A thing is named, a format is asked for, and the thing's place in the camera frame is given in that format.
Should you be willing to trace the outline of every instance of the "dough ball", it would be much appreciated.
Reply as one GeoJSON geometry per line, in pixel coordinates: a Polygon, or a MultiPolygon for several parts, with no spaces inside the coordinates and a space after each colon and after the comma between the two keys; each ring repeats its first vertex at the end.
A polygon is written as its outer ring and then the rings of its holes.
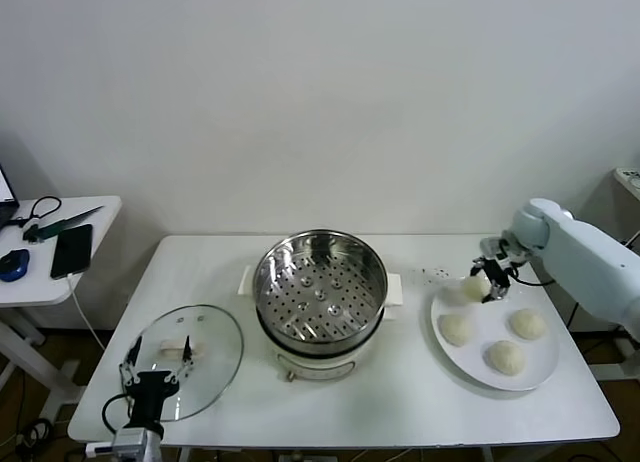
{"type": "Polygon", "coordinates": [[[526,364],[522,349],[508,340],[496,342],[488,353],[491,365],[505,375],[518,375],[526,364]]]}
{"type": "Polygon", "coordinates": [[[482,302],[491,293],[491,282],[484,275],[472,275],[462,281],[462,292],[474,302],[482,302]]]}
{"type": "Polygon", "coordinates": [[[513,331],[523,339],[536,340],[547,332],[547,323],[533,309],[521,309],[509,317],[513,331]]]}
{"type": "Polygon", "coordinates": [[[440,316],[440,333],[447,342],[456,347],[462,347],[471,340],[473,329],[464,315],[447,314],[440,316]]]}

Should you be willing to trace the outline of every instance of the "black phone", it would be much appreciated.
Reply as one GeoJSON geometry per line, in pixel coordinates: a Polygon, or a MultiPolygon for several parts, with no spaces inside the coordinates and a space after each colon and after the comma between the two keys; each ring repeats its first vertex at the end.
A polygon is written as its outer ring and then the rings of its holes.
{"type": "Polygon", "coordinates": [[[91,263],[93,225],[86,224],[58,234],[56,250],[51,264],[51,278],[62,279],[69,274],[79,274],[91,263]]]}

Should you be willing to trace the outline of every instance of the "small white table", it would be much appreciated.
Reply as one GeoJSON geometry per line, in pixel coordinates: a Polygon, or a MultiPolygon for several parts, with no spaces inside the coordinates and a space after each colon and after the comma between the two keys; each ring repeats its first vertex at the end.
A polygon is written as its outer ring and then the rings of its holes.
{"type": "MultiPolygon", "coordinates": [[[[14,218],[28,217],[34,202],[34,200],[20,202],[20,209],[14,218]]],[[[82,222],[82,224],[93,225],[93,255],[120,210],[122,205],[120,197],[62,199],[60,209],[43,218],[40,226],[44,227],[101,205],[104,206],[101,210],[82,222]]],[[[51,391],[41,413],[41,417],[51,421],[55,420],[61,405],[76,403],[82,394],[83,388],[71,381],[78,361],[67,361],[58,371],[38,354],[31,344],[42,344],[44,336],[20,313],[19,308],[54,305],[63,302],[71,295],[69,284],[65,279],[53,280],[49,276],[56,240],[57,237],[52,237],[39,244],[29,244],[22,240],[22,229],[18,227],[4,227],[0,230],[0,256],[15,249],[28,249],[30,252],[29,267],[24,277],[15,282],[0,282],[0,352],[10,361],[0,375],[0,388],[15,366],[21,367],[51,391]]],[[[81,277],[82,274],[72,277],[71,285],[74,288],[81,277]]]]}

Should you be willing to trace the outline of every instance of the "white table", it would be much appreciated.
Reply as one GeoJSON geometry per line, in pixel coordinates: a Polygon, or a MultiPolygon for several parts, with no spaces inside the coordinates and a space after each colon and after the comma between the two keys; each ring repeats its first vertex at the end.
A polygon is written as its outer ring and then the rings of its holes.
{"type": "MultiPolygon", "coordinates": [[[[34,200],[20,202],[20,209],[15,217],[28,217],[34,200]]],[[[42,204],[44,211],[52,205],[42,204]]],[[[86,210],[103,205],[104,208],[92,214],[82,224],[93,225],[92,255],[100,246],[111,223],[122,205],[120,197],[76,197],[62,199],[62,206],[53,214],[43,218],[40,226],[44,227],[63,218],[69,218],[86,210]]],[[[10,361],[2,375],[0,387],[11,375],[15,366],[24,369],[34,379],[46,386],[51,394],[45,403],[41,416],[55,420],[61,405],[75,403],[82,394],[81,387],[71,381],[78,366],[78,361],[67,361],[58,371],[32,347],[44,342],[44,336],[22,316],[20,307],[53,305],[66,300],[70,295],[67,280],[53,280],[49,276],[53,252],[57,237],[52,237],[39,244],[29,244],[22,240],[22,229],[4,227],[0,230],[0,256],[11,250],[28,249],[30,252],[27,274],[15,282],[0,282],[0,352],[10,361]],[[9,326],[13,327],[20,337],[9,326]]],[[[72,277],[71,285],[75,288],[82,274],[72,277]]]]}
{"type": "MultiPolygon", "coordinates": [[[[372,341],[373,357],[329,382],[284,380],[248,297],[237,295],[247,265],[282,237],[172,236],[158,247],[69,425],[79,441],[110,440],[104,402],[120,392],[118,364],[141,329],[183,305],[229,310],[245,337],[238,374],[212,407],[165,424],[163,443],[182,447],[374,448],[531,444],[615,436],[607,400],[541,288],[535,298],[559,340],[552,378],[529,393],[507,393],[466,377],[444,355],[426,316],[433,284],[426,273],[467,274],[481,235],[365,236],[389,272],[402,277],[404,305],[372,341]]],[[[536,280],[525,268],[522,277],[536,280]]],[[[126,422],[125,404],[108,416],[126,422]]]]}

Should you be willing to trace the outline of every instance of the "black cable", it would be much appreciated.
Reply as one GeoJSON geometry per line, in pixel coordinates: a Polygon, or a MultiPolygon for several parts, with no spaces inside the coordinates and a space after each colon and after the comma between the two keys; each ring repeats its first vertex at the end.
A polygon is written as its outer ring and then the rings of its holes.
{"type": "Polygon", "coordinates": [[[118,395],[114,395],[113,397],[111,397],[109,400],[107,400],[104,405],[102,406],[102,423],[104,424],[104,426],[109,430],[109,432],[111,432],[112,434],[116,433],[116,429],[113,428],[113,426],[109,423],[109,421],[107,420],[107,409],[109,408],[109,406],[115,402],[118,399],[124,399],[127,396],[127,394],[118,394],[118,395]]]}
{"type": "Polygon", "coordinates": [[[591,347],[589,347],[587,350],[585,350],[584,352],[582,352],[582,356],[584,357],[585,355],[587,355],[589,352],[591,352],[593,349],[600,347],[602,344],[604,344],[605,342],[608,342],[607,339],[602,339],[599,342],[596,342],[595,344],[593,344],[591,347]]]}
{"type": "Polygon", "coordinates": [[[611,457],[613,457],[614,459],[617,460],[617,462],[623,462],[623,460],[618,457],[618,454],[616,454],[613,449],[611,449],[611,447],[609,447],[607,444],[605,444],[604,442],[598,442],[602,447],[604,447],[606,449],[607,452],[609,452],[611,454],[611,457]]]}
{"type": "Polygon", "coordinates": [[[25,425],[16,436],[15,453],[20,460],[33,460],[44,448],[55,440],[53,424],[47,419],[36,419],[25,425]]]}
{"type": "Polygon", "coordinates": [[[571,315],[569,316],[569,321],[567,322],[567,329],[571,326],[571,322],[573,322],[573,318],[576,316],[576,312],[578,311],[578,303],[573,306],[573,310],[571,311],[571,315]]]}
{"type": "Polygon", "coordinates": [[[520,280],[520,272],[518,272],[518,269],[516,269],[515,267],[506,269],[505,272],[513,280],[515,280],[519,284],[526,285],[527,287],[546,287],[547,285],[556,283],[554,279],[548,280],[547,282],[527,282],[525,280],[520,280]]]}
{"type": "Polygon", "coordinates": [[[0,458],[0,462],[14,455],[16,453],[16,448],[18,446],[18,434],[20,433],[20,418],[22,417],[22,409],[24,408],[24,399],[26,397],[26,392],[25,392],[26,380],[25,380],[24,370],[20,370],[20,377],[21,377],[22,392],[20,394],[20,404],[18,405],[18,415],[16,416],[16,432],[15,432],[16,435],[13,439],[13,450],[8,454],[3,455],[0,458]]]}

